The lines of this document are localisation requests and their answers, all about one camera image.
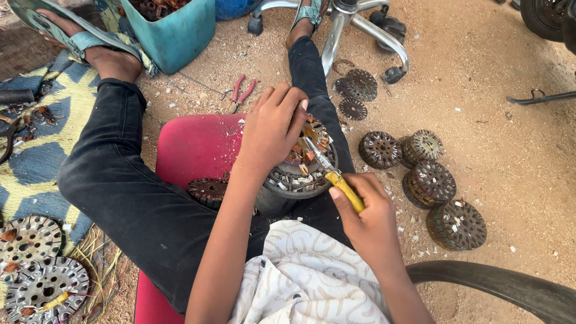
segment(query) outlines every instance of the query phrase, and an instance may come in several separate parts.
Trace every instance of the sandal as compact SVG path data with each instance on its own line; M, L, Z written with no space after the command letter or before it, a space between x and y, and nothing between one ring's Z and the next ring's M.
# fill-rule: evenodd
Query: sandal
M316 32L318 27L320 27L322 18L324 18L324 15L328 11L325 10L324 13L320 14L320 9L322 8L322 1L323 0L312 0L310 6L302 6L302 0L300 0L300 3L298 4L298 9L296 10L296 17L294 18L292 27L290 27L290 31L294 29L296 23L299 22L301 19L308 18L312 23L312 25L314 25L314 31L312 32L314 34L314 32Z
M138 58L140 63L142 63L140 54L132 47L119 41L108 33L103 32L99 28L94 27L94 25L88 21L76 16L72 11L58 5L57 3L50 0L8 0L8 5L10 5L14 13L26 25L36 31L42 31L47 35L54 37L56 40L67 46L70 49L70 52L83 63L87 63L86 60L84 60L84 50L98 45L106 46L115 51L130 53ZM64 33L64 31L53 22L37 13L36 9L50 10L62 18L74 21L85 31L78 32L74 34L74 36L68 37L66 33Z

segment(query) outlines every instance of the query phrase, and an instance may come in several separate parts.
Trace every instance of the hand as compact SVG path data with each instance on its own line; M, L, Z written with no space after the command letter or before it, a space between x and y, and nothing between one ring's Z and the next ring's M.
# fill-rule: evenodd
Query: hand
M281 83L269 86L246 116L242 145L236 163L242 169L267 175L284 161L298 141L304 122L308 96L298 88Z
M350 187L364 201L366 209L357 214L344 195L336 187L330 195L340 212L344 232L360 257L372 271L382 271L391 262L403 265L400 242L396 233L396 205L386 195L384 188L373 173L343 174Z

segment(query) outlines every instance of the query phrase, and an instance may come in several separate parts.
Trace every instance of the foot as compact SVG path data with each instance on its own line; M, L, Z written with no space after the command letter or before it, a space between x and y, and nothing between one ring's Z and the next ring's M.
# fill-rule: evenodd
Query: foot
M310 6L312 4L312 0L303 0L302 6ZM322 6L320 7L320 15L323 16L326 10L328 9L328 0L322 0ZM296 42L302 36L312 36L314 32L314 25L310 22L310 19L303 18L300 19L296 26L292 29L292 31L288 34L286 38L286 48L290 49L292 44Z
M84 29L75 22L64 19L50 10L38 9L36 12L52 21L62 29L68 37L84 31ZM42 31L40 31L40 34L44 36L47 41L55 43L59 47L67 48L55 38L46 35ZM98 71L102 79L116 78L121 81L134 83L142 71L140 61L132 54L126 52L112 51L104 46L92 46L85 49L84 52L86 53L84 59Z

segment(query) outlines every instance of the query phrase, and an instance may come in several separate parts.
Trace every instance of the dirt floor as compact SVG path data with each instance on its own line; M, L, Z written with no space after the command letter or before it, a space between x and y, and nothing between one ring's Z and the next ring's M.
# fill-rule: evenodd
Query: dirt floor
M392 168L395 179L369 169L396 197L406 263L477 262L576 289L574 101L528 107L506 101L508 95L525 98L532 88L549 94L573 91L576 58L562 44L529 32L518 11L490 0L396 0L389 13L408 27L404 46L411 67L395 85L385 85L378 78L378 97L366 103L368 117L348 122L353 129L348 129L346 136L356 169L361 172L365 165L357 147L368 131L386 131L400 138L419 129L432 130L447 150L439 162L457 181L456 197L463 197L480 211L488 230L486 244L477 250L447 252L438 248L434 253L436 244L419 221L426 212L408 202L402 192L400 180L407 169ZM266 11L264 32L258 37L247 32L248 17L219 22L208 48L181 72L219 91L233 88L240 74L245 73L248 81L256 78L256 94L240 107L241 112L247 111L266 86L290 81L284 41L293 15L289 9ZM330 25L326 19L314 35L320 48ZM379 52L372 39L353 27L344 30L337 59L348 59L378 75L399 65L395 55ZM342 65L340 70L345 72L347 67ZM339 77L332 71L327 78L336 105L340 97L332 85ZM142 157L152 169L164 123L177 116L220 114L229 108L228 99L220 101L221 95L182 74L168 78L189 95L162 76L139 80L150 101L144 118ZM418 251L430 255L420 256ZM137 274L134 266L128 267L121 290L101 323L133 321ZM540 322L516 306L473 289L439 283L418 288L438 323Z

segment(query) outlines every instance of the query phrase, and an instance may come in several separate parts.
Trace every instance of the yellow screwdriver handle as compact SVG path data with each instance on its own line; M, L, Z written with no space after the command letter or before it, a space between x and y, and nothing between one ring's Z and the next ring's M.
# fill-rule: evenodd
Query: yellow screwdriver handle
M352 188L350 188L348 183L346 183L346 180L344 180L344 178L341 175L332 171L332 172L329 172L328 174L326 174L325 177L330 182L332 182L332 184L335 187L340 188L340 190L342 190L342 192L344 192L346 197L348 197L348 199L350 199L350 202L352 203L352 207L354 207L354 210L356 211L356 213L360 214L361 211L366 209L366 206L364 206L364 203L362 202L362 200L360 198L358 198L356 193L352 190Z

